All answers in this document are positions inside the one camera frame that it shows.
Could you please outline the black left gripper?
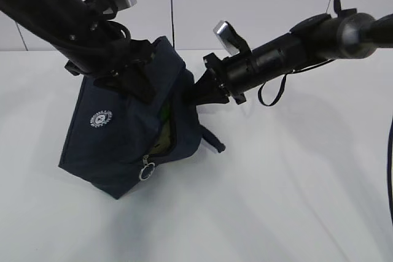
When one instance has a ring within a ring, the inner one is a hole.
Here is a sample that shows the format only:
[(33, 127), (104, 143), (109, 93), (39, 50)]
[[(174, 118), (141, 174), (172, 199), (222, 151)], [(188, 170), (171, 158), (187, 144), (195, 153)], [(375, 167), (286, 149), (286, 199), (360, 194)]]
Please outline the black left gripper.
[(147, 66), (155, 57), (155, 45), (148, 40), (116, 40), (109, 43), (110, 52), (97, 55), (80, 53), (69, 57), (65, 69), (72, 75), (83, 75), (95, 87), (120, 90), (139, 101), (150, 104), (154, 87)]

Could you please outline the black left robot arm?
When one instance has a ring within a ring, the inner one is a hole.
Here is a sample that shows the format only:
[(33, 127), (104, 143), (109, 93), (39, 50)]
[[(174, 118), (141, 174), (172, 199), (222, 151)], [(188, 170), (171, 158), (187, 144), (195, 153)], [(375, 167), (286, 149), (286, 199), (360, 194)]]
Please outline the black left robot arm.
[(147, 75), (155, 56), (148, 40), (135, 40), (117, 14), (136, 0), (1, 0), (1, 10), (67, 59), (66, 70), (96, 87), (150, 104), (156, 95)]

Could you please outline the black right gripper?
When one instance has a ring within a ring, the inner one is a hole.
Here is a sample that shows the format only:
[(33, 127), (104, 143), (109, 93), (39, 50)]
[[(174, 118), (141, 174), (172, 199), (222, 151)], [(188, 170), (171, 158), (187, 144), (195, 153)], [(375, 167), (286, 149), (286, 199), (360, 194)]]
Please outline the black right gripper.
[(210, 53), (204, 57), (204, 63), (206, 72), (184, 91), (184, 102), (198, 106), (228, 104), (231, 96), (237, 104), (242, 104), (246, 91), (294, 70), (295, 52), (257, 48), (223, 60)]

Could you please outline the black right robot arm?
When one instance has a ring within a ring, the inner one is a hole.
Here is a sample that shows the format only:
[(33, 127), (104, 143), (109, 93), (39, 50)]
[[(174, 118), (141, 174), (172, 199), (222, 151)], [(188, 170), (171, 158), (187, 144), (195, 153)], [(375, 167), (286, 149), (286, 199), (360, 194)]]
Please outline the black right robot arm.
[(214, 34), (229, 56), (204, 56), (204, 74), (184, 98), (195, 106), (246, 102), (245, 92), (282, 77), (274, 102), (280, 100), (290, 74), (299, 74), (336, 60), (368, 58), (379, 48), (392, 48), (392, 15), (375, 19), (357, 9), (343, 9), (333, 0), (336, 17), (322, 13), (303, 20), (270, 42), (255, 49), (228, 21), (220, 21)]

